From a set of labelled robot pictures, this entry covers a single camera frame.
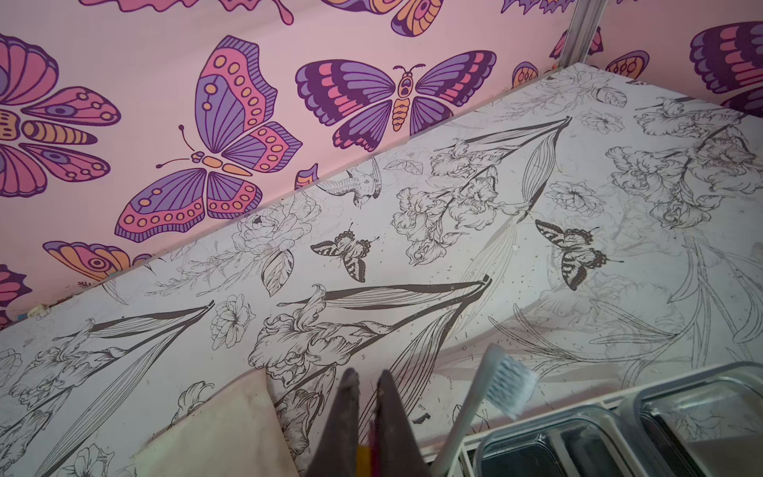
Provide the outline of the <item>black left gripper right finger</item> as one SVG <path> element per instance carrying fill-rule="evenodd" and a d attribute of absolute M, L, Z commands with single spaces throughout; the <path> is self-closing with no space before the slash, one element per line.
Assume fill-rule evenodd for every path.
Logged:
<path fill-rule="evenodd" d="M 389 370 L 377 386 L 377 407 L 372 431 L 372 475 L 379 477 L 429 476 L 401 396 Z"/>

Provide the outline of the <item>grey toothbrush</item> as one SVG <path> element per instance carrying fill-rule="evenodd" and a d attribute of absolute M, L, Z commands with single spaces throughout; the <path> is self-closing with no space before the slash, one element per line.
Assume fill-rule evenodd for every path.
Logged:
<path fill-rule="evenodd" d="M 456 458 L 459 447 L 469 431 L 480 405 L 485 399 L 502 411 L 506 417 L 516 419 L 530 401 L 538 385 L 538 376 L 513 359 L 497 344 L 490 344 L 483 355 L 465 401 L 430 467 L 432 476 L 446 476 Z"/>

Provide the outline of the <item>yellow toothbrush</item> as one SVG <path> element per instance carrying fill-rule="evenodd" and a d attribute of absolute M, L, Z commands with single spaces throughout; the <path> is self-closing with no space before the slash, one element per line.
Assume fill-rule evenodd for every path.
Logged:
<path fill-rule="evenodd" d="M 368 446 L 359 446 L 356 452 L 356 477 L 373 476 L 372 450 Z"/>

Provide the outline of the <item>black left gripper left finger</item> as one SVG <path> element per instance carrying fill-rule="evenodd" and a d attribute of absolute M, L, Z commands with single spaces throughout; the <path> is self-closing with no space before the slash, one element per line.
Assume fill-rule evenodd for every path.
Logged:
<path fill-rule="evenodd" d="M 359 376 L 349 368 L 341 377 L 332 409 L 307 477 L 355 477 L 359 439 Z"/>

